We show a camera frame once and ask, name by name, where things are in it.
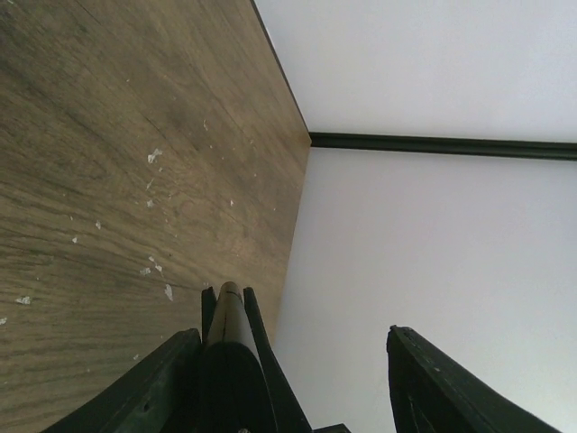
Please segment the black remote control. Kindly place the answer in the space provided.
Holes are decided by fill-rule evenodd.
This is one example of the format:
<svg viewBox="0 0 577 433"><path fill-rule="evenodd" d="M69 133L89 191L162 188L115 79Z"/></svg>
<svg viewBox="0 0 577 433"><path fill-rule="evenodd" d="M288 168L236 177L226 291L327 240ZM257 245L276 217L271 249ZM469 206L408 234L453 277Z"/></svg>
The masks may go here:
<svg viewBox="0 0 577 433"><path fill-rule="evenodd" d="M311 432L271 348L255 291L202 292L199 432Z"/></svg>

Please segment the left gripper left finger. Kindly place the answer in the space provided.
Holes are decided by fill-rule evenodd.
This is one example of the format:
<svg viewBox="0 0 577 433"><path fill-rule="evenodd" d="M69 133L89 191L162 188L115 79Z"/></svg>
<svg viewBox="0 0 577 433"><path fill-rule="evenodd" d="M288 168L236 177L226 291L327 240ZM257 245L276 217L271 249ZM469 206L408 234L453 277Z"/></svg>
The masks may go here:
<svg viewBox="0 0 577 433"><path fill-rule="evenodd" d="M201 339L179 331L47 432L162 432L195 411Z"/></svg>

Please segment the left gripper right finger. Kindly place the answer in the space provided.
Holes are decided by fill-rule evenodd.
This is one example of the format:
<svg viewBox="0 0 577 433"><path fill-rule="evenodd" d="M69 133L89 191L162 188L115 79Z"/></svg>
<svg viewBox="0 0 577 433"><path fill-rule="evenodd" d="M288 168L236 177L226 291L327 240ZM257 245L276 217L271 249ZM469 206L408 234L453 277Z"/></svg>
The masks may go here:
<svg viewBox="0 0 577 433"><path fill-rule="evenodd" d="M387 337L397 432L555 432L494 391L410 327Z"/></svg>

